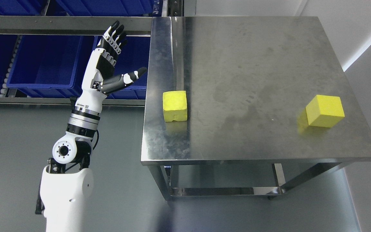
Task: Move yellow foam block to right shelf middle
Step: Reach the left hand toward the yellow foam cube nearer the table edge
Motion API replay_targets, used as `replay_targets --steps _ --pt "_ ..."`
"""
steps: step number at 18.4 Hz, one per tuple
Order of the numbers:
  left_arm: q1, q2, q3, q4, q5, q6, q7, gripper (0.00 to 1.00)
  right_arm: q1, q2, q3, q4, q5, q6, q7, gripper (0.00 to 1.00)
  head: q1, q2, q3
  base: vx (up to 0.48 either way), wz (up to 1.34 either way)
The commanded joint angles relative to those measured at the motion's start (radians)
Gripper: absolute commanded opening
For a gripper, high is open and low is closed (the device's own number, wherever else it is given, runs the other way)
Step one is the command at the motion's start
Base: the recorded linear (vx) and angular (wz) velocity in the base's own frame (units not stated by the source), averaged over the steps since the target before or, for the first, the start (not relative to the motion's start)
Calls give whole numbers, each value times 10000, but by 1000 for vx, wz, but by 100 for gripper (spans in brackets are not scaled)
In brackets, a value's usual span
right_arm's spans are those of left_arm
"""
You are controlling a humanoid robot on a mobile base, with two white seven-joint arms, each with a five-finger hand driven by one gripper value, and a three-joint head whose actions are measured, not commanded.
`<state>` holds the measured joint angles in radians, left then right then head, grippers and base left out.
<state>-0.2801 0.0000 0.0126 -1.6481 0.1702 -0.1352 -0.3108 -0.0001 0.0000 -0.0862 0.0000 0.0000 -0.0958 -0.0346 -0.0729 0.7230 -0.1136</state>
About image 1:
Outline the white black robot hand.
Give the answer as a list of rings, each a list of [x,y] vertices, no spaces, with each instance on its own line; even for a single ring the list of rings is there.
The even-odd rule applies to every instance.
[[[110,95],[129,87],[147,72],[146,67],[136,71],[114,75],[117,58],[112,56],[105,48],[111,47],[117,55],[121,54],[122,48],[126,46],[124,25],[115,21],[101,36],[100,48],[95,48],[84,72],[81,84],[82,98],[91,98],[91,95]]]

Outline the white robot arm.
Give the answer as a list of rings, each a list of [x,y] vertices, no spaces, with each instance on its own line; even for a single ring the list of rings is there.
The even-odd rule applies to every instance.
[[[115,65],[127,43],[124,25],[114,22],[93,49],[81,83],[82,93],[71,97],[72,111],[66,133],[52,148],[42,171],[35,214],[46,218],[47,232],[81,232],[87,200],[94,189],[89,168],[96,147],[103,101],[110,94],[131,86],[147,72],[141,67],[115,75]]]

